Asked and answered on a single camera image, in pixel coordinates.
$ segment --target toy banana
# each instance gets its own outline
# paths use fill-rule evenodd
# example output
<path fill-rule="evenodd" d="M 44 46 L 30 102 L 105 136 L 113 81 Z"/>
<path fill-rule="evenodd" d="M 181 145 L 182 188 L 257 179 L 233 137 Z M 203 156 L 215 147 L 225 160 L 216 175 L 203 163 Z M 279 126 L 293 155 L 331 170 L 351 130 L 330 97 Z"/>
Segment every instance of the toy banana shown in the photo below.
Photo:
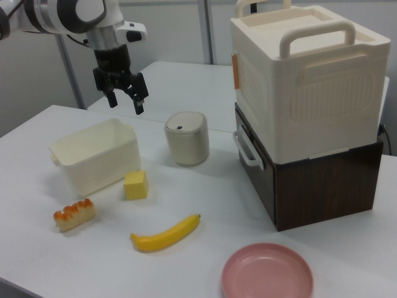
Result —
<path fill-rule="evenodd" d="M 131 240 L 140 251 L 156 251 L 169 247 L 193 231 L 200 222 L 200 214 L 186 217 L 172 228 L 153 236 L 136 236 L 131 234 Z"/>

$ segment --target cylindrical container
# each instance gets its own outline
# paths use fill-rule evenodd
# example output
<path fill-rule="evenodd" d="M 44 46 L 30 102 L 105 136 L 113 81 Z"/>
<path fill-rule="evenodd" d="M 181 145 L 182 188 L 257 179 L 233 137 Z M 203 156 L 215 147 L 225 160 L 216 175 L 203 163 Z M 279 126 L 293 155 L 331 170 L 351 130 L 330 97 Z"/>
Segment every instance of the cylindrical container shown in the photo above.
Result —
<path fill-rule="evenodd" d="M 208 125 L 205 115 L 199 112 L 180 112 L 165 124 L 169 150 L 180 165 L 197 165 L 209 153 Z"/>

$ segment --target pink dish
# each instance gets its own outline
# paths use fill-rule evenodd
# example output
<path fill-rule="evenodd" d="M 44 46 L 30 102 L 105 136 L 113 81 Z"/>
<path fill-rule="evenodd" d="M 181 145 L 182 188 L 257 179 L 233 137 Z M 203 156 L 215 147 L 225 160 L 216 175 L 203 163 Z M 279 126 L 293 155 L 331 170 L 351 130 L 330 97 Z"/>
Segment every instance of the pink dish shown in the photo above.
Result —
<path fill-rule="evenodd" d="M 313 275 L 293 250 L 258 243 L 229 258 L 223 268 L 222 286 L 227 298 L 310 298 Z"/>

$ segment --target box handle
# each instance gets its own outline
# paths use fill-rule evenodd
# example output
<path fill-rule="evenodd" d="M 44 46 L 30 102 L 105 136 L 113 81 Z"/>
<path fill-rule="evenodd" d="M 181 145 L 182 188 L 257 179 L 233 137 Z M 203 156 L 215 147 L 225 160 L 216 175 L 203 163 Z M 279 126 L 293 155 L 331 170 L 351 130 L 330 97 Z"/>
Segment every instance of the box handle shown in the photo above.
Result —
<path fill-rule="evenodd" d="M 55 166 L 59 166 L 61 163 L 59 161 L 59 159 L 55 156 L 55 154 L 51 155 L 51 160 L 54 163 Z"/>
<path fill-rule="evenodd" d="M 238 151 L 240 151 L 241 156 L 248 166 L 260 166 L 261 169 L 264 169 L 263 161 L 259 156 L 258 152 L 255 150 L 254 145 L 248 139 L 246 132 L 243 128 L 240 127 L 239 130 L 233 132 L 233 140 L 237 145 Z M 254 159 L 250 160 L 247 156 L 247 153 L 244 151 L 243 145 L 246 145 L 253 155 Z"/>
<path fill-rule="evenodd" d="M 240 19 L 243 17 L 243 8 L 247 5 L 266 2 L 267 0 L 238 0 L 236 4 L 236 18 Z M 291 0 L 283 0 L 285 9 L 291 8 Z"/>
<path fill-rule="evenodd" d="M 344 45 L 353 45 L 355 42 L 355 27 L 352 22 L 348 20 L 332 20 L 324 22 L 320 25 L 312 25 L 301 27 L 287 31 L 280 41 L 280 58 L 286 59 L 290 56 L 291 43 L 303 37 L 326 34 L 331 32 L 344 31 L 345 43 Z"/>

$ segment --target white storage box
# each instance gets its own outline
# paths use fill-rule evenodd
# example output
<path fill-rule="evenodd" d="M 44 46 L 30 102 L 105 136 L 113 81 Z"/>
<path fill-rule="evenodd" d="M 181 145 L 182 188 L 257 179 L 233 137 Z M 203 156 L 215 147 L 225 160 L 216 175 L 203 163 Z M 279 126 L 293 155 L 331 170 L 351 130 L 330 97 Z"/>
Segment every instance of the white storage box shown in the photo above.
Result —
<path fill-rule="evenodd" d="M 273 162 L 375 143 L 390 40 L 320 6 L 243 16 L 253 2 L 231 20 L 234 82 Z"/>
<path fill-rule="evenodd" d="M 86 196 L 124 178 L 141 167 L 134 130 L 109 119 L 68 135 L 50 146 L 73 191 Z"/>

